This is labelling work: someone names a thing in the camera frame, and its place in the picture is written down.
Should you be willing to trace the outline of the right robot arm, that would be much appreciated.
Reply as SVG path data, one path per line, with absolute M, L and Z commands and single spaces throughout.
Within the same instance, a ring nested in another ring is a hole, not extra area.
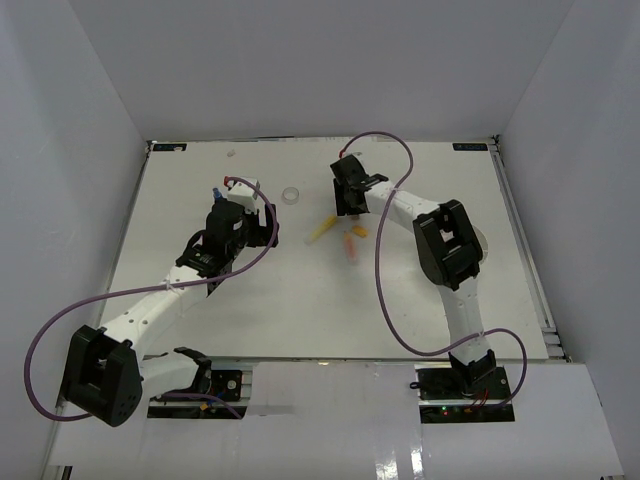
M 340 216 L 376 214 L 374 278 L 383 317 L 398 343 L 421 357 L 446 354 L 453 390 L 472 399 L 488 385 L 496 368 L 495 353 L 484 334 L 477 295 L 483 249 L 461 202 L 436 203 L 398 188 L 381 174 L 369 175 L 357 157 L 348 155 L 330 165 L 336 211 Z M 386 221 L 414 235 L 419 265 L 437 287 L 448 325 L 450 345 L 420 351 L 405 342 L 394 327 L 381 284 L 381 240 Z

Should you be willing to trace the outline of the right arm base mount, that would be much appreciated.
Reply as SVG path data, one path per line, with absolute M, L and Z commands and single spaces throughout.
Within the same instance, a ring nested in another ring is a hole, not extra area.
M 422 424 L 512 423 L 514 408 L 506 370 L 496 367 L 473 385 L 452 367 L 415 368 L 409 384 L 418 397 Z

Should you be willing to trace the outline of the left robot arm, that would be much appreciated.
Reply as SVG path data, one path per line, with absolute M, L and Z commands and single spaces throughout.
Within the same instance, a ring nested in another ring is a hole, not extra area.
M 83 326 L 72 336 L 61 396 L 111 427 L 127 421 L 143 400 L 156 396 L 205 397 L 211 361 L 188 347 L 149 358 L 152 344 L 189 309 L 233 275 L 245 248 L 276 246 L 276 208 L 246 210 L 216 201 L 205 227 L 194 233 L 163 283 L 99 328 Z

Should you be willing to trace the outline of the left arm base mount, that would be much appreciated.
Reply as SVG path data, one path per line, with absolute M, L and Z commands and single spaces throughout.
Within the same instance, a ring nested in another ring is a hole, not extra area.
M 141 363 L 147 416 L 173 420 L 240 420 L 248 408 L 249 373 L 219 365 L 187 347 L 147 356 Z

